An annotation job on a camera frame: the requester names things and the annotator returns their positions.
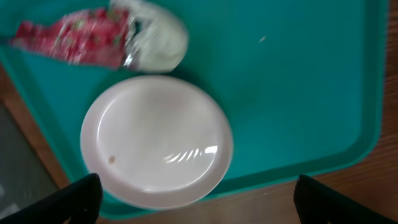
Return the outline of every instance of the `brown wooden surface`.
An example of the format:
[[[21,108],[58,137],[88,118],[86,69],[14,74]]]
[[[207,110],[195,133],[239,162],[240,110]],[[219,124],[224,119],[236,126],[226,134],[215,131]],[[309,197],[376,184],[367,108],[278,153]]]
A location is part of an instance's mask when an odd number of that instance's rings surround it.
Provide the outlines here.
[[[381,138],[375,150],[358,165],[316,179],[398,221],[398,0],[390,2]],[[0,72],[0,96],[55,183],[66,186],[68,180],[62,168],[4,72]],[[101,219],[99,223],[299,223],[293,190],[291,182],[133,220]]]

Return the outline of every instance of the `floral patterned wrapper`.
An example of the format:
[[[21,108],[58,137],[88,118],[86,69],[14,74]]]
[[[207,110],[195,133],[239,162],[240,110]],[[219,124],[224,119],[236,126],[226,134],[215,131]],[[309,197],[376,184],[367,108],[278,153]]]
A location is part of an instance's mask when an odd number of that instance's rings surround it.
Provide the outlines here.
[[[63,16],[49,27],[24,21],[11,39],[12,46],[70,64],[134,69],[135,52],[126,57],[134,18],[124,9],[99,8]]]

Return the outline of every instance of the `white plate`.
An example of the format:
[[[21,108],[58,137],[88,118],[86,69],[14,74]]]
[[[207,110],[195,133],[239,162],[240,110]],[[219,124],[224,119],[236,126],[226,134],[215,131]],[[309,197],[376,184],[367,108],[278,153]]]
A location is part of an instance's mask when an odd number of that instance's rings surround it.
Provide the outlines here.
[[[205,92],[148,75],[124,80],[95,100],[80,147],[88,170],[111,195],[170,209],[216,187],[231,162],[233,140],[225,115]]]

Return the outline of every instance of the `tray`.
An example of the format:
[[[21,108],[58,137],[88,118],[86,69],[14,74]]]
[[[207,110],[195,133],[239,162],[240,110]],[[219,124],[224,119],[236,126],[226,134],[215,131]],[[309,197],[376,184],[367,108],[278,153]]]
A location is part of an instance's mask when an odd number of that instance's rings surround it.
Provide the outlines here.
[[[169,75],[199,86],[226,113],[234,157],[206,198],[357,163],[381,123],[386,0],[158,0],[185,21],[190,45]],[[0,0],[0,34],[23,19],[50,24],[107,1]],[[125,70],[68,66],[2,46],[0,59],[71,181],[86,170],[80,127],[91,103]],[[106,194],[101,215],[150,211]]]

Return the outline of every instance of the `black object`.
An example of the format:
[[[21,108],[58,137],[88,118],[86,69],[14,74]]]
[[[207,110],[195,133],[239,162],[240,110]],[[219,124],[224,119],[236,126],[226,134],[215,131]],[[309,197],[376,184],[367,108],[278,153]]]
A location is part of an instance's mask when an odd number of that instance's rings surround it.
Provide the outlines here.
[[[306,175],[300,175],[294,204],[302,224],[397,224]]]
[[[90,174],[47,198],[0,220],[0,224],[94,224],[103,191],[98,174]]]

